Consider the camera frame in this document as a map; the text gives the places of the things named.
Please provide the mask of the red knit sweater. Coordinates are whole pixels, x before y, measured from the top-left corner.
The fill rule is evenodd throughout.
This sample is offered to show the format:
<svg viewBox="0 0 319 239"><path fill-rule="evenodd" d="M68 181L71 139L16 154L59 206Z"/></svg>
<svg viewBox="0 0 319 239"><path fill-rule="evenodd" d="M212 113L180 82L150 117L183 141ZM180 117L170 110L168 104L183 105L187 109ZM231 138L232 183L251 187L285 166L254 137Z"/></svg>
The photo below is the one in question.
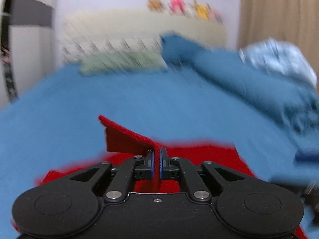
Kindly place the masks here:
<svg viewBox="0 0 319 239"><path fill-rule="evenodd" d="M304 238L301 199L256 178L237 151L164 145L105 117L114 155L14 201L20 238Z"/></svg>

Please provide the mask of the yellow plush toy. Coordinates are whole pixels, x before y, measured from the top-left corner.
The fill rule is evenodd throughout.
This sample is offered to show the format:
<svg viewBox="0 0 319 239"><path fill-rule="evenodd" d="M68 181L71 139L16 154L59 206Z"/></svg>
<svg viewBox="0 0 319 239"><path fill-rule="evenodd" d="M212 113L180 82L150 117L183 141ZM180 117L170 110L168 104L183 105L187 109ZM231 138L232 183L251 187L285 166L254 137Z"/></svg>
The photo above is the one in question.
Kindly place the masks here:
<svg viewBox="0 0 319 239"><path fill-rule="evenodd" d="M194 8L198 19L209 20L209 4L200 4L197 1L194 1Z"/></svg>

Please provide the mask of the beige curtain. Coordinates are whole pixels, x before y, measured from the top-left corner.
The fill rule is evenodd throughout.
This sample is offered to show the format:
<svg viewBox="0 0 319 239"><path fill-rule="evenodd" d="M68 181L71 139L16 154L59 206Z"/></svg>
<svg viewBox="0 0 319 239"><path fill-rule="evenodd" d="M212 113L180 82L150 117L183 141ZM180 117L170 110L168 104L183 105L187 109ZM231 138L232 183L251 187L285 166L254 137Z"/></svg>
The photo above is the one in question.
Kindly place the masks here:
<svg viewBox="0 0 319 239"><path fill-rule="evenodd" d="M315 61L318 0L241 0L239 47L269 37L297 45L308 61Z"/></svg>

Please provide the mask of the dark blue pillow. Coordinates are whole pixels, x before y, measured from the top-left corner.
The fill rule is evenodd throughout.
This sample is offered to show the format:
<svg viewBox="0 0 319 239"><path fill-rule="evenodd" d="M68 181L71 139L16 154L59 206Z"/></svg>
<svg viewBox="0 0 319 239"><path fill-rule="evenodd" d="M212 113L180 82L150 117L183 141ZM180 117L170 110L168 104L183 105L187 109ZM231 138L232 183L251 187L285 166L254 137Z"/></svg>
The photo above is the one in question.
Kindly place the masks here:
<svg viewBox="0 0 319 239"><path fill-rule="evenodd" d="M160 37L162 58L166 63L189 63L199 52L205 51L202 45L178 34L165 34Z"/></svg>

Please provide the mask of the cream quilted headboard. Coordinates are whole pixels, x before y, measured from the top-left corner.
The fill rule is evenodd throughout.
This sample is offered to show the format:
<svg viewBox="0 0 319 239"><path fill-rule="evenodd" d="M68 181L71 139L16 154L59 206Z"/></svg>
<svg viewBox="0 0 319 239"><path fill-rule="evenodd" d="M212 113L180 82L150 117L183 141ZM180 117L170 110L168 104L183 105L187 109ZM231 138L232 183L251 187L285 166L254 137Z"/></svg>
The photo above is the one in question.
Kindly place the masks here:
<svg viewBox="0 0 319 239"><path fill-rule="evenodd" d="M154 51L160 37L175 33L209 48L226 45L222 23L148 9L79 11L67 16L59 39L62 62L79 63L99 53Z"/></svg>

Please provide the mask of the light blue blanket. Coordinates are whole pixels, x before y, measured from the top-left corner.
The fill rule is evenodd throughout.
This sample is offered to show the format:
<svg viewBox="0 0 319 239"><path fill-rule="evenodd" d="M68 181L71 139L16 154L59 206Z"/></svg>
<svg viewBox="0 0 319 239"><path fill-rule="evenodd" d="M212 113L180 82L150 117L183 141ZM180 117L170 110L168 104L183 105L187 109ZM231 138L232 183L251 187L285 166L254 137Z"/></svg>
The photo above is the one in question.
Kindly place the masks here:
<svg viewBox="0 0 319 239"><path fill-rule="evenodd" d="M281 75L317 87L317 75L301 50L294 44L268 38L238 51L241 61L270 75Z"/></svg>

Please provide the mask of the pink plush toy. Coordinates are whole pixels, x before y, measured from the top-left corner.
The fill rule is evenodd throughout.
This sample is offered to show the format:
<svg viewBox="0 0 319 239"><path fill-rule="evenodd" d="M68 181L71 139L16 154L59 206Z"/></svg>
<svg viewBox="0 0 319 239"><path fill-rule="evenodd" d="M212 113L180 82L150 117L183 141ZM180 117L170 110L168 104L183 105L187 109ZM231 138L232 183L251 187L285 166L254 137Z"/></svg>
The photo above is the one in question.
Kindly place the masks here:
<svg viewBox="0 0 319 239"><path fill-rule="evenodd" d="M172 14L184 14L185 2L183 0L169 0L169 9Z"/></svg>

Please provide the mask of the brown plush toy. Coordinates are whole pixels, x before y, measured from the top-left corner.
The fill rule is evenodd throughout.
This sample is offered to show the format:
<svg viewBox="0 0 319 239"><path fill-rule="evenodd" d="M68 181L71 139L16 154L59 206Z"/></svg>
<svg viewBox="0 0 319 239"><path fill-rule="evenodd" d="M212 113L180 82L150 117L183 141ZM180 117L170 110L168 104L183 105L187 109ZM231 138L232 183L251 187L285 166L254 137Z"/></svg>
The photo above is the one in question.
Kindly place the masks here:
<svg viewBox="0 0 319 239"><path fill-rule="evenodd" d="M163 11L161 0L147 0L147 5L151 11Z"/></svg>

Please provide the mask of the green pillow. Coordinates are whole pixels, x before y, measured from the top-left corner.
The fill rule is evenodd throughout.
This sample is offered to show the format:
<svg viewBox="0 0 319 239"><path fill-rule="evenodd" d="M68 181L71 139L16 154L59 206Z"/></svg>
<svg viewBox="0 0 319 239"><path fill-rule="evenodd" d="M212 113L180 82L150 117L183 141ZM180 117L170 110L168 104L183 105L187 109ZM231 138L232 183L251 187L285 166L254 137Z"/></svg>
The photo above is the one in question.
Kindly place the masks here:
<svg viewBox="0 0 319 239"><path fill-rule="evenodd" d="M100 53L81 62L82 75L96 75L103 73L131 73L165 71L168 66L160 54L156 52L113 52Z"/></svg>

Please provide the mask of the blue bed sheet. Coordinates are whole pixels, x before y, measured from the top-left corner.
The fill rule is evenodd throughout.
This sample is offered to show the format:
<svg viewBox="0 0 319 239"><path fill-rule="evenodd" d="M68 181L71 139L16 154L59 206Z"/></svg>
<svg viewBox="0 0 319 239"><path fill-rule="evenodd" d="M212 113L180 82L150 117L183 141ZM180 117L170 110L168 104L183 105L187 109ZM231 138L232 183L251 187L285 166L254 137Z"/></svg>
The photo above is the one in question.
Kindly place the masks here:
<svg viewBox="0 0 319 239"><path fill-rule="evenodd" d="M36 179L106 152L99 116L162 142L234 144L264 180L318 179L318 165L296 164L295 145L272 120L189 68L84 77L67 66L1 111L1 238L17 236L11 207Z"/></svg>

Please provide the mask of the blue folded duvet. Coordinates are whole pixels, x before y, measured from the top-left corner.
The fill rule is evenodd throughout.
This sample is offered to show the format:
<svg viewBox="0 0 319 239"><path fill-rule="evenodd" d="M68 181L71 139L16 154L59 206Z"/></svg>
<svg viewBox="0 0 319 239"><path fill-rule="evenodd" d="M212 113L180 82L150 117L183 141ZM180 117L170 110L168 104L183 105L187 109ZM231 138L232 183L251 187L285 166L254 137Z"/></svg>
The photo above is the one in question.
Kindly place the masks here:
<svg viewBox="0 0 319 239"><path fill-rule="evenodd" d="M194 55L192 65L283 129L297 147L297 161L318 161L318 95L314 91L255 70L233 52L202 50Z"/></svg>

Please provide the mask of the white grey wardrobe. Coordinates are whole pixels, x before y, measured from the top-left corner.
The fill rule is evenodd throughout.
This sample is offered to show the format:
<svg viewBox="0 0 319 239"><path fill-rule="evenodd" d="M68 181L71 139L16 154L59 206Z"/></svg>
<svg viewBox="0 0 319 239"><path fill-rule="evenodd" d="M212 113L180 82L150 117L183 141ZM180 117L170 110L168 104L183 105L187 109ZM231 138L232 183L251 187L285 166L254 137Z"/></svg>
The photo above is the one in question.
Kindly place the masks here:
<svg viewBox="0 0 319 239"><path fill-rule="evenodd" d="M1 0L1 106L55 68L57 0Z"/></svg>

